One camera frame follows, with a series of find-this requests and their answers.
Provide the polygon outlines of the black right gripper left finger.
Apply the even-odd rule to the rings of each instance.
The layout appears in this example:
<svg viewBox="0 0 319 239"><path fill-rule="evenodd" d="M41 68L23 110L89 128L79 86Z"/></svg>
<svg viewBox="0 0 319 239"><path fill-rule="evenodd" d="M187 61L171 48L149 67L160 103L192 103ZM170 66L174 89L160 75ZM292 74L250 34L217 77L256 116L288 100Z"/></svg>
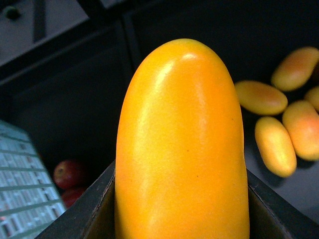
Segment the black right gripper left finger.
<svg viewBox="0 0 319 239"><path fill-rule="evenodd" d="M114 239L115 162L38 239Z"/></svg>

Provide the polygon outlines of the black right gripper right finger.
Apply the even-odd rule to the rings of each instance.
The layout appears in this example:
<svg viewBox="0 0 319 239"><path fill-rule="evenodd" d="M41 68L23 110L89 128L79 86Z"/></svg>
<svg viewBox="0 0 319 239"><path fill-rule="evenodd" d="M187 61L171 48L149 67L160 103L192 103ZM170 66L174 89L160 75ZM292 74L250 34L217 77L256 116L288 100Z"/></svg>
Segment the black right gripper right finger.
<svg viewBox="0 0 319 239"><path fill-rule="evenodd" d="M251 239L317 239L319 225L247 171Z"/></svg>

